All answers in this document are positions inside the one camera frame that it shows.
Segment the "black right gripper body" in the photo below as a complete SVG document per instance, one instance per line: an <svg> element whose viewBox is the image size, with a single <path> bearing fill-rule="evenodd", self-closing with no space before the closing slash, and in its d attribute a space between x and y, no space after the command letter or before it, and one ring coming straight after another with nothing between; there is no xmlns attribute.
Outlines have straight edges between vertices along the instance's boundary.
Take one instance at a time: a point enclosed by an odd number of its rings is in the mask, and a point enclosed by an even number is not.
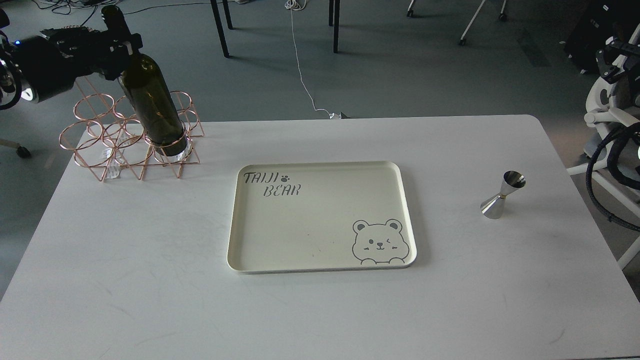
<svg viewBox="0 0 640 360"><path fill-rule="evenodd" d="M621 55L622 78L618 81L622 109L640 106L640 59L635 55Z"/></svg>

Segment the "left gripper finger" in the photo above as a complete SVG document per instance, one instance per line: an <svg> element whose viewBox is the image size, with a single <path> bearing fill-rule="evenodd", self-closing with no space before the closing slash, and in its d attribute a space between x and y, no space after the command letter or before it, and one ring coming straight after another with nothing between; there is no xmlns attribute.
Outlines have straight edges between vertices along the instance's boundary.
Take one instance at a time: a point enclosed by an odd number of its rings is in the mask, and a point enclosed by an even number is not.
<svg viewBox="0 0 640 360"><path fill-rule="evenodd" d="M130 56L138 53L143 47L139 33L118 32L116 30L93 31L93 55Z"/></svg>
<svg viewBox="0 0 640 360"><path fill-rule="evenodd" d="M130 55L110 55L109 57L98 60L97 68L104 79L114 81L122 75L128 66L130 66L130 63Z"/></svg>

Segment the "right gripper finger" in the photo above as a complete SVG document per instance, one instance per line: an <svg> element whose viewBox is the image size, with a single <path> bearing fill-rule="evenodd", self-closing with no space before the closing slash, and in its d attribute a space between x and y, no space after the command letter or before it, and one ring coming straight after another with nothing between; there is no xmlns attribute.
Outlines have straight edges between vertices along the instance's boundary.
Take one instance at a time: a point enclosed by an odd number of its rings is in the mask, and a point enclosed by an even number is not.
<svg viewBox="0 0 640 360"><path fill-rule="evenodd" d="M598 65L599 77L608 84L615 84L622 77L622 70L614 64L619 56L639 57L639 45L621 41L618 38L609 38L605 42L605 47L596 51L596 63Z"/></svg>

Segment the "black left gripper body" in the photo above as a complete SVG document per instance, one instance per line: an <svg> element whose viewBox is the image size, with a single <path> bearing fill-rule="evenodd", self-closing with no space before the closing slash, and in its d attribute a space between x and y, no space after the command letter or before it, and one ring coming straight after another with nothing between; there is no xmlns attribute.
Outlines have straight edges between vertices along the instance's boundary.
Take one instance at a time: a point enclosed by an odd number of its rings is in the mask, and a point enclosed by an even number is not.
<svg viewBox="0 0 640 360"><path fill-rule="evenodd" d="M41 35L14 41L21 99L38 103L69 91L77 78L98 71L107 42L100 30L87 27L44 29Z"/></svg>

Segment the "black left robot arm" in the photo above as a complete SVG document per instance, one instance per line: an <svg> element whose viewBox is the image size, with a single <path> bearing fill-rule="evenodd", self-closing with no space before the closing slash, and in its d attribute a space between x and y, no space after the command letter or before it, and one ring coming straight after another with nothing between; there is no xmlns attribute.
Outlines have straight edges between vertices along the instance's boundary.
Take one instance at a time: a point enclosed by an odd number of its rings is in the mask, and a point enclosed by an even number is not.
<svg viewBox="0 0 640 360"><path fill-rule="evenodd" d="M39 35L9 41L1 35L1 109L19 100L50 100L69 91L76 79L98 74L114 81L143 46L118 6L103 7L106 30L68 26L41 30Z"/></svg>

